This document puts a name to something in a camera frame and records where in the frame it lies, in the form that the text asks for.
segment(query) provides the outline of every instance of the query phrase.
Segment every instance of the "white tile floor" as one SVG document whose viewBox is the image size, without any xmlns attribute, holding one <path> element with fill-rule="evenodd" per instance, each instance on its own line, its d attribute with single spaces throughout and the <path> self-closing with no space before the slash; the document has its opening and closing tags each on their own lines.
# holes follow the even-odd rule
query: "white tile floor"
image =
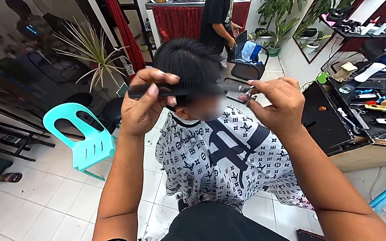
<svg viewBox="0 0 386 241">
<path fill-rule="evenodd" d="M 283 76 L 277 58 L 270 58 L 269 78 Z M 241 110 L 251 117 L 253 113 L 243 106 Z M 160 240 L 169 224 L 178 215 L 174 196 L 166 195 L 166 174 L 155 160 L 154 150 L 166 114 L 160 117 L 145 141 L 144 186 L 138 208 L 138 238 Z M 27 154 L 36 162 L 14 159 L 6 172 L 22 172 L 18 183 L 0 183 L 0 241 L 90 241 L 97 216 L 99 198 L 104 182 L 72 169 L 71 150 L 56 138 L 55 148 L 34 146 Z M 112 159 L 90 168 L 107 177 Z M 375 180 L 378 168 L 346 173 L 346 177 L 369 201 L 368 192 Z M 375 197 L 386 188 L 386 167 L 382 168 L 373 187 Z M 323 234 L 313 211 L 280 204 L 269 193 L 260 191 L 247 200 L 243 213 L 250 219 L 268 227 L 282 236 L 295 241 L 295 230 L 305 229 Z M 380 216 L 386 222 L 386 214 Z"/>
</svg>

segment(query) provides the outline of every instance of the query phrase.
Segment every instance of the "foot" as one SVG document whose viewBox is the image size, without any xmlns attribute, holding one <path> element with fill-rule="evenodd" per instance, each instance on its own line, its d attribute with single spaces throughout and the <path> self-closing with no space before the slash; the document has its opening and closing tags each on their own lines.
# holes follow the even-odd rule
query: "foot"
<svg viewBox="0 0 386 241">
<path fill-rule="evenodd" d="M 183 199 L 178 200 L 178 211 L 181 212 L 186 210 L 189 206 L 184 202 Z"/>
<path fill-rule="evenodd" d="M 22 173 L 13 173 L 13 172 L 10 172 L 10 173 L 6 173 L 4 175 L 0 175 L 0 181 L 1 182 L 12 182 L 12 183 L 16 183 L 16 182 L 19 182 L 20 179 L 22 179 L 22 176 L 23 174 Z"/>
</svg>

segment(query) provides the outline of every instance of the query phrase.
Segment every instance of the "turquoise plastic chair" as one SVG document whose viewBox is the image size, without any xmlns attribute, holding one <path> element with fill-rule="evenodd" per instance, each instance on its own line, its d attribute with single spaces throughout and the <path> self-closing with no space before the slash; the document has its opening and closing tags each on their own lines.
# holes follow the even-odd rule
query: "turquoise plastic chair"
<svg viewBox="0 0 386 241">
<path fill-rule="evenodd" d="M 77 103 L 64 103 L 49 110 L 42 119 L 44 127 L 72 150 L 72 167 L 80 172 L 84 172 L 94 178 L 105 181 L 105 178 L 93 174 L 86 169 L 96 163 L 114 156 L 114 140 L 117 139 L 111 135 L 107 129 L 98 131 L 82 119 L 78 118 L 76 113 L 84 111 L 91 115 L 101 126 L 102 124 L 95 115 L 86 107 Z M 58 119 L 67 119 L 80 130 L 85 140 L 74 142 L 55 128 L 55 122 Z"/>
</svg>

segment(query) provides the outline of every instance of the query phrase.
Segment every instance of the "wall mirror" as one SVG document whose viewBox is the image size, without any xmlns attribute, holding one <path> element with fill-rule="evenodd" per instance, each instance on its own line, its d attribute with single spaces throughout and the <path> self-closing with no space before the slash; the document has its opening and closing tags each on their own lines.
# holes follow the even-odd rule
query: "wall mirror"
<svg viewBox="0 0 386 241">
<path fill-rule="evenodd" d="M 352 0 L 314 0 L 294 32 L 293 39 L 311 63 L 333 36 L 333 30 L 321 18 L 332 12 L 349 14 Z"/>
</svg>

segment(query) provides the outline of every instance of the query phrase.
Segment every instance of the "sandal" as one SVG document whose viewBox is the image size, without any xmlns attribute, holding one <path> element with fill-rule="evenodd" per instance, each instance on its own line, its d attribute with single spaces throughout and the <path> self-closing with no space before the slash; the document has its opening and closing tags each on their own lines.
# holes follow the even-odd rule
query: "sandal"
<svg viewBox="0 0 386 241">
<path fill-rule="evenodd" d="M 23 174 L 22 173 L 13 173 L 13 172 L 9 172 L 9 173 L 6 173 L 4 175 L 1 175 L 1 179 L 0 181 L 1 182 L 12 182 L 12 183 L 16 183 L 16 182 L 19 182 L 20 179 L 22 179 L 22 176 Z"/>
</svg>

